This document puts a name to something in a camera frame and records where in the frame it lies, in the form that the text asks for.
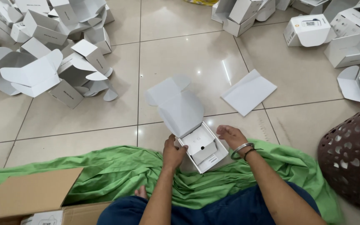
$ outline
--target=green cloth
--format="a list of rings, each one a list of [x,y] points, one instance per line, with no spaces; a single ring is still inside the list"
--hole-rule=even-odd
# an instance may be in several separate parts
[[[284,179],[303,187],[315,199],[327,223],[342,221],[335,192],[324,180],[317,162],[288,146],[250,140],[268,164]],[[114,146],[80,156],[0,169],[0,184],[9,176],[84,167],[65,205],[103,202],[133,195],[146,185],[150,195],[162,168],[162,155],[134,146]],[[256,184],[249,165],[239,160],[202,175],[177,171],[173,181],[174,205],[199,209]]]

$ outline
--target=silver bangle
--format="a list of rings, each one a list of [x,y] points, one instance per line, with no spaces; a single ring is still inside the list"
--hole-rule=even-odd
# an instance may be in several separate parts
[[[237,158],[236,158],[235,155],[238,153],[239,150],[241,150],[242,148],[247,147],[247,146],[252,146],[252,148],[255,148],[254,143],[251,143],[251,142],[242,144],[242,145],[240,145],[238,148],[236,148],[236,149],[233,151],[233,153],[231,154],[230,158],[231,158],[232,160],[241,159],[241,157],[237,157]]]

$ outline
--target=yellow bag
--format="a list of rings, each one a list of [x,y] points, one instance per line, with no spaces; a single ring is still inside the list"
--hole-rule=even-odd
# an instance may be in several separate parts
[[[213,6],[219,0],[184,0],[184,1],[189,2],[189,3],[198,4],[198,5]]]

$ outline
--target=blue pants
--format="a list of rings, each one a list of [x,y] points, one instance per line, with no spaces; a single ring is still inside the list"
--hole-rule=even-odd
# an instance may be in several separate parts
[[[308,192],[287,182],[319,215],[319,209]],[[119,198],[100,215],[97,225],[137,225],[148,201],[137,196]],[[172,206],[172,224],[265,224],[275,225],[258,185],[229,195],[202,209]]]

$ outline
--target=person's left hand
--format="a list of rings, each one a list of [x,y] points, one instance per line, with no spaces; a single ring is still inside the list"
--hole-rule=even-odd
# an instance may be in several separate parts
[[[163,168],[174,171],[177,167],[181,165],[183,157],[187,152],[188,146],[185,145],[180,149],[174,146],[174,135],[171,134],[169,138],[165,141],[165,147],[163,149]]]

